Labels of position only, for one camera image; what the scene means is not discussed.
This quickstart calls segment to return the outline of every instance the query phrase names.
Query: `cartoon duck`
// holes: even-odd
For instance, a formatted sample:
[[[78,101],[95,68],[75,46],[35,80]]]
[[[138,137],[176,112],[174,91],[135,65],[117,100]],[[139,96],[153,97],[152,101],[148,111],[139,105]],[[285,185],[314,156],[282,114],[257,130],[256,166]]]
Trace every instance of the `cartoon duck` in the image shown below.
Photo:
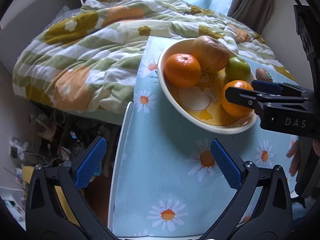
[[[178,97],[180,102],[186,108],[193,111],[200,111],[199,119],[209,120],[212,115],[208,113],[207,108],[210,106],[212,100],[217,101],[217,97],[210,89],[214,83],[214,76],[212,73],[202,72],[199,83],[191,88],[179,88]]]

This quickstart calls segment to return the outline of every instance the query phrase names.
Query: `striped blanket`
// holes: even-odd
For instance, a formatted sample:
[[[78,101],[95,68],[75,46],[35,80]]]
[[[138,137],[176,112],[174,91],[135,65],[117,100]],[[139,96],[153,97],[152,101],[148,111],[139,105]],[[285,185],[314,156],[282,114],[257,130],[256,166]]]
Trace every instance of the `striped blanket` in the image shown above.
[[[78,15],[42,32],[22,52],[13,89],[61,110],[123,113],[148,37],[201,35],[292,78],[259,34],[220,13],[182,0],[86,0]]]

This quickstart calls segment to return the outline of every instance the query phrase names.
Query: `headboard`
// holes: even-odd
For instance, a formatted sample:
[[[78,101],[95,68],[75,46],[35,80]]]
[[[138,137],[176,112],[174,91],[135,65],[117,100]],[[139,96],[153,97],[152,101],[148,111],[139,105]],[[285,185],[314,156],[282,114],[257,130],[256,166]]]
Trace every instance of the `headboard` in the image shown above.
[[[55,18],[60,9],[80,8],[80,0],[36,0],[0,30],[0,61],[12,74],[21,52]]]

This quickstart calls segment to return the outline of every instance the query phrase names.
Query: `bowl rim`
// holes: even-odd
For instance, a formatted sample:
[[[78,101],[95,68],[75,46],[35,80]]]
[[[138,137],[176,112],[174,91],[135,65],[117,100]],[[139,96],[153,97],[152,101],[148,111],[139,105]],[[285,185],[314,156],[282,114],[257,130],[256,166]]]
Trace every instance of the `bowl rim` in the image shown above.
[[[158,60],[158,67],[157,67],[157,74],[158,74],[158,79],[159,79],[159,83],[160,86],[162,88],[162,91],[164,92],[166,98],[169,100],[169,102],[173,105],[173,107],[180,113],[182,114],[183,117],[185,117],[188,121],[192,122],[193,124],[195,124],[196,126],[205,129],[207,131],[210,132],[215,132],[215,133],[219,133],[219,134],[237,134],[237,133],[241,133],[246,131],[247,129],[249,129],[252,125],[254,125],[254,123],[256,122],[258,116],[254,113],[254,111],[251,112],[251,114],[249,116],[251,116],[251,118],[247,121],[246,124],[241,125],[241,126],[234,126],[234,127],[225,127],[225,126],[229,126],[229,125],[225,125],[225,128],[221,128],[223,126],[217,126],[217,125],[211,125],[211,124],[207,124],[204,122],[201,122],[199,120],[197,120],[196,118],[194,118],[193,116],[191,116],[190,114],[188,114],[178,103],[177,101],[173,98],[173,96],[171,95],[166,82],[165,82],[165,78],[164,78],[164,73],[163,73],[163,69],[161,68],[162,62],[163,62],[163,57],[164,54],[174,45],[176,45],[179,42],[184,42],[186,40],[195,40],[195,38],[188,38],[188,39],[182,39],[182,40],[177,40],[176,42],[174,42],[173,44],[169,45],[168,47],[166,47]]]

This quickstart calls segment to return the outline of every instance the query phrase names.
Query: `blue gripper pad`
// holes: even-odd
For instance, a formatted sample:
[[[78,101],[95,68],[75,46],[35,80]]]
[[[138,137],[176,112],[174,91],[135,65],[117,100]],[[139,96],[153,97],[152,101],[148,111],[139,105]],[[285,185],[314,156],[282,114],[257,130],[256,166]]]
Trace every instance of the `blue gripper pad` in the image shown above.
[[[242,187],[241,172],[217,139],[211,141],[210,151],[229,186],[239,190]]]
[[[87,157],[83,160],[79,168],[76,170],[75,185],[78,190],[87,187],[95,170],[99,166],[99,163],[106,154],[106,151],[107,141],[105,138],[100,138]]]
[[[253,80],[251,82],[251,85],[255,91],[260,91],[271,95],[282,94],[282,87],[276,83],[270,83],[262,80]]]

